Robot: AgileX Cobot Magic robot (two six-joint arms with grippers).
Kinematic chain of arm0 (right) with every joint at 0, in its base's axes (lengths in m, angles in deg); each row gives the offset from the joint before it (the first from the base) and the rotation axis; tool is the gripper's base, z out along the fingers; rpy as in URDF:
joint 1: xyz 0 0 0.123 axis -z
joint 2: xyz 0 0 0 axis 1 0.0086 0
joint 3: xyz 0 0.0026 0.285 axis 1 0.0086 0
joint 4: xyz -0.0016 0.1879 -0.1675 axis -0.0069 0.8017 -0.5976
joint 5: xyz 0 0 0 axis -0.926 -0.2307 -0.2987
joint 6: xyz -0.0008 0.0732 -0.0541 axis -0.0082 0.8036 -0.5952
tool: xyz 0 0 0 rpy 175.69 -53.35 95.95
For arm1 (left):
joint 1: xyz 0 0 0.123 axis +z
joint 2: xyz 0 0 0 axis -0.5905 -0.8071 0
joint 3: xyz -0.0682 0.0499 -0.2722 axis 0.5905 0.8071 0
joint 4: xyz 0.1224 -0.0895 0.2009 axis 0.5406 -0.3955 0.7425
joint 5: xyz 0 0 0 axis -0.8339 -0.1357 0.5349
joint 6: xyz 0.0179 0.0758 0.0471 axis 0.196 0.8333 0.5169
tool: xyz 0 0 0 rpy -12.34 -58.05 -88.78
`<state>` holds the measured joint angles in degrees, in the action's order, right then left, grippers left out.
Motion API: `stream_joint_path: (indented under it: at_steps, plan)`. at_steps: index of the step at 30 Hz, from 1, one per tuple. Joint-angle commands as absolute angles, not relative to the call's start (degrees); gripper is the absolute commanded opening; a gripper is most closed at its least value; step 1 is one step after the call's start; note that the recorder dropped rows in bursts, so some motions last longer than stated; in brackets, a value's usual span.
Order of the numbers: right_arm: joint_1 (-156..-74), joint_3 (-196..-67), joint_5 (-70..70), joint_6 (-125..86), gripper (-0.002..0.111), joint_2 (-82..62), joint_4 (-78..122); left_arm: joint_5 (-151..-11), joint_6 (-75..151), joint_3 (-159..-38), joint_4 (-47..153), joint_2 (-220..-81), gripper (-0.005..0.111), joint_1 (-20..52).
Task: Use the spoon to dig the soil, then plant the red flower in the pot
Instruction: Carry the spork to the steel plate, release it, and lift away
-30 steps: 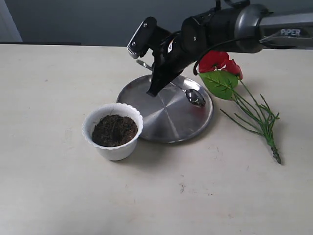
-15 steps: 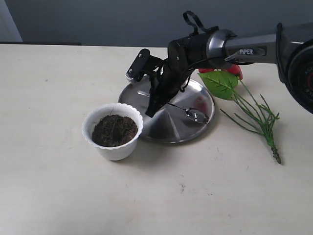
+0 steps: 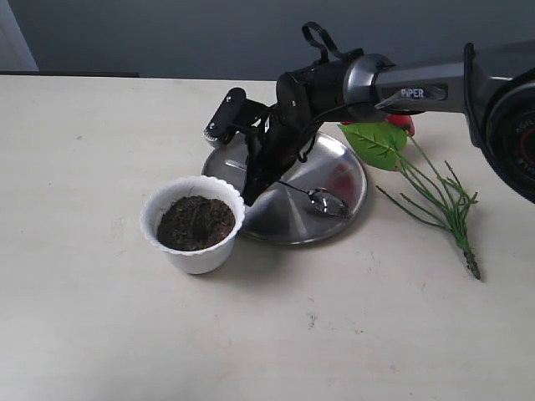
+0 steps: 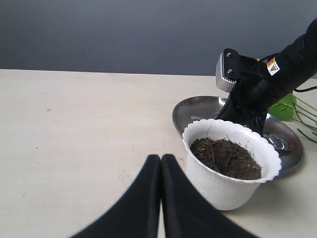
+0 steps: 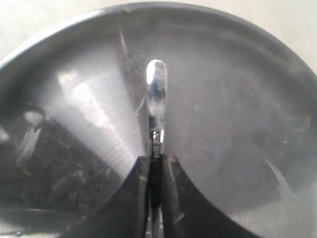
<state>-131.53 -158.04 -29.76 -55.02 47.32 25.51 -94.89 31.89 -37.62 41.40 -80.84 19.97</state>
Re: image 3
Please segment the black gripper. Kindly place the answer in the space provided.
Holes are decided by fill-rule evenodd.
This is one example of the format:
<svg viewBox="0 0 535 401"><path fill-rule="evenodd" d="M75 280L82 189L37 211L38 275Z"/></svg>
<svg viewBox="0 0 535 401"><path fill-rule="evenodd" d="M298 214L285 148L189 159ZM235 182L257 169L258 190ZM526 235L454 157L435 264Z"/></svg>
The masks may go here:
<svg viewBox="0 0 535 401"><path fill-rule="evenodd" d="M260 112L253 137L246 139L243 199L252 206L296 162L308 160L303 147L314 137L308 75L285 73L276 82L277 102Z"/></svg>

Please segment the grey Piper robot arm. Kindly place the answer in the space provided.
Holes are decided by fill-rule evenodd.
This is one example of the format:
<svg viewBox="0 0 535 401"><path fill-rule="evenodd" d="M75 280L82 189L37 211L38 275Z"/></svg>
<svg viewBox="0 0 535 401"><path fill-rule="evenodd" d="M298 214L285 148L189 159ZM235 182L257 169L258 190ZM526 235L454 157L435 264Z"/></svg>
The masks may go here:
<svg viewBox="0 0 535 401"><path fill-rule="evenodd" d="M377 53L282 74L262 143L250 148L247 205L305 157L326 122L380 122L389 114L461 113L471 142L492 170L527 200L534 197L534 44L396 64Z"/></svg>

